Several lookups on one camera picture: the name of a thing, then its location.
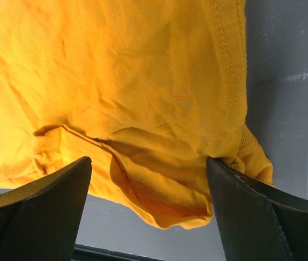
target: metal surface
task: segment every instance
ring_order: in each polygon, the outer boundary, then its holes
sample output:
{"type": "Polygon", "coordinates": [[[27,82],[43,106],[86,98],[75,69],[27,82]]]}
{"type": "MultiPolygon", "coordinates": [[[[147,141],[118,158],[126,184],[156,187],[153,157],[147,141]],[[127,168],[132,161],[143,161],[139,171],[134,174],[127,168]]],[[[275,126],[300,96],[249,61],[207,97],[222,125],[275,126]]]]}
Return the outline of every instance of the metal surface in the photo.
{"type": "Polygon", "coordinates": [[[308,200],[208,158],[207,177],[227,261],[308,260],[308,200]]]}
{"type": "Polygon", "coordinates": [[[70,261],[91,159],[0,195],[0,261],[70,261]]]}
{"type": "Polygon", "coordinates": [[[159,261],[133,254],[119,253],[100,248],[75,245],[72,261],[159,261]]]}
{"type": "Polygon", "coordinates": [[[278,189],[308,199],[308,0],[249,0],[247,123],[278,189]]]}

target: garment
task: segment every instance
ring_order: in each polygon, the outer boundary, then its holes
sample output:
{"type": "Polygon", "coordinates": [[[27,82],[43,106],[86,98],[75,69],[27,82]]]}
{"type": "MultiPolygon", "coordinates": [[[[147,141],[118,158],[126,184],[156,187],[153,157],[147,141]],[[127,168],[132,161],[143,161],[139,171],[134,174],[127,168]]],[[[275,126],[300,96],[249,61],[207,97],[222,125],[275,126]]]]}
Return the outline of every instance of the garment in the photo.
{"type": "Polygon", "coordinates": [[[244,0],[0,0],[0,188],[86,155],[91,195],[189,229],[212,218],[207,156],[271,184],[245,125],[243,9],[244,0]]]}

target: yellow t-shirt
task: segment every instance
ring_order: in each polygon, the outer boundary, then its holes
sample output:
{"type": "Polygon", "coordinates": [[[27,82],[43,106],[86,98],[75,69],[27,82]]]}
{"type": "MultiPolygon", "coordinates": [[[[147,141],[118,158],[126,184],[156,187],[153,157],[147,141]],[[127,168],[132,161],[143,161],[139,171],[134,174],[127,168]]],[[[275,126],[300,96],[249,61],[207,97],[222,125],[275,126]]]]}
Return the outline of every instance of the yellow t-shirt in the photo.
{"type": "Polygon", "coordinates": [[[0,188],[81,156],[161,228],[212,218],[207,156],[272,183],[245,126],[244,0],[0,0],[0,188]]]}

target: gray background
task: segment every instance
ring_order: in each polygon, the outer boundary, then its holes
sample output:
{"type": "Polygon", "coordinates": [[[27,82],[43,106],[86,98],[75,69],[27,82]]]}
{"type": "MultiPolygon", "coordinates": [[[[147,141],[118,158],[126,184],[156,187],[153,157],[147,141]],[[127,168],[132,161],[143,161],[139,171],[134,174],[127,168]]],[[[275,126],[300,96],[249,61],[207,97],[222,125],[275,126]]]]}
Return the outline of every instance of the gray background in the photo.
{"type": "MultiPolygon", "coordinates": [[[[274,164],[277,188],[308,198],[308,0],[248,0],[246,14],[248,126],[274,164]]],[[[225,260],[215,220],[162,231],[91,196],[77,243],[166,261],[225,260]]]]}

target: clothing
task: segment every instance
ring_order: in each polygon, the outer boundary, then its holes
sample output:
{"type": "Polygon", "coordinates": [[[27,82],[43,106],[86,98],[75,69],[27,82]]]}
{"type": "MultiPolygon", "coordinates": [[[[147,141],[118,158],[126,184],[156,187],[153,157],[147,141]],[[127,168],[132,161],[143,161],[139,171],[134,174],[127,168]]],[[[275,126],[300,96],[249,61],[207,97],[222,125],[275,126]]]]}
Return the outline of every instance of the clothing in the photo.
{"type": "Polygon", "coordinates": [[[244,4],[0,0],[0,188],[86,155],[91,195],[194,228],[207,156],[272,184],[245,125],[244,4]]]}

